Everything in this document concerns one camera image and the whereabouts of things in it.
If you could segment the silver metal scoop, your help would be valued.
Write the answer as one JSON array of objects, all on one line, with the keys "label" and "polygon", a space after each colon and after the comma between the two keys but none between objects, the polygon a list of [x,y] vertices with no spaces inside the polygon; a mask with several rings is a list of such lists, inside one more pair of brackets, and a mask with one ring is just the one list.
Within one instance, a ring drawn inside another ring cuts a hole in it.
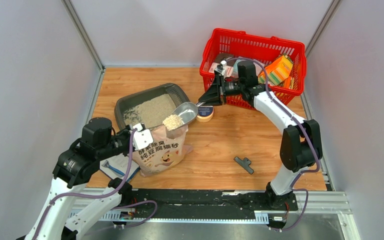
[{"label": "silver metal scoop", "polygon": [[180,104],[162,124],[168,131],[174,131],[178,128],[187,126],[193,122],[198,116],[199,107],[203,106],[205,102],[184,102]]}]

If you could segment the pink cat litter bag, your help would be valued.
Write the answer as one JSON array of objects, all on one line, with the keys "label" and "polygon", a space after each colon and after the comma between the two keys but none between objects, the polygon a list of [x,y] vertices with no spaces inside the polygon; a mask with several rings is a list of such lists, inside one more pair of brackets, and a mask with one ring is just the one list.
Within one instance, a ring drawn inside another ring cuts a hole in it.
[{"label": "pink cat litter bag", "polygon": [[132,159],[140,167],[140,175],[149,177],[179,164],[193,147],[185,144],[188,126],[168,131],[164,125],[152,131],[153,142],[135,151]]}]

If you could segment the black bag clip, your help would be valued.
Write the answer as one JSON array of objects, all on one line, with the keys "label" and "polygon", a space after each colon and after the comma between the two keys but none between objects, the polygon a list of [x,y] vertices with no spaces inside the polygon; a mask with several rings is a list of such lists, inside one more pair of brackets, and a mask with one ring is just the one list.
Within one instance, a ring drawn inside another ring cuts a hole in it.
[{"label": "black bag clip", "polygon": [[254,170],[251,168],[251,160],[248,159],[247,157],[244,157],[243,159],[242,158],[239,158],[238,156],[236,156],[234,158],[234,161],[239,164],[244,170],[246,170],[250,175],[252,175],[254,173]]}]

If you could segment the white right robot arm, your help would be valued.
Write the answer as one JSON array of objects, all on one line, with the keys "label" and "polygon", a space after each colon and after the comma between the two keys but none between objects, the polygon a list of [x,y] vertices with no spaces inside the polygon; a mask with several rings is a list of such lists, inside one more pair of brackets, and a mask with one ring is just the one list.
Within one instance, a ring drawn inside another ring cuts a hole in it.
[{"label": "white right robot arm", "polygon": [[238,60],[238,77],[235,80],[227,80],[224,75],[227,61],[217,65],[214,80],[198,99],[198,105],[221,106],[226,103],[227,97],[241,96],[280,131],[281,167],[268,183],[265,195],[266,205],[276,210],[285,203],[284,195],[292,192],[302,174],[320,170],[323,156],[320,125],[316,120],[306,120],[290,110],[276,97],[267,79],[259,83],[256,66],[262,67],[261,62],[246,57],[239,57]]}]

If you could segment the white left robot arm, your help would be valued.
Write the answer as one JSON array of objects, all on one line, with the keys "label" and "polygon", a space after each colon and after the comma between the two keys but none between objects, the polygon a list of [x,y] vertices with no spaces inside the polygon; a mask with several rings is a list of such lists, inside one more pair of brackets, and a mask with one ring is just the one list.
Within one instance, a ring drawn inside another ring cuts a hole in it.
[{"label": "white left robot arm", "polygon": [[151,132],[143,123],[116,132],[108,118],[89,120],[82,128],[80,138],[59,155],[39,217],[21,239],[80,240],[108,211],[118,205],[128,207],[133,194],[123,188],[127,173],[123,179],[111,180],[100,195],[85,194],[83,190],[100,169],[101,161],[124,155],[128,157],[127,167],[130,169],[133,152],[152,142]]}]

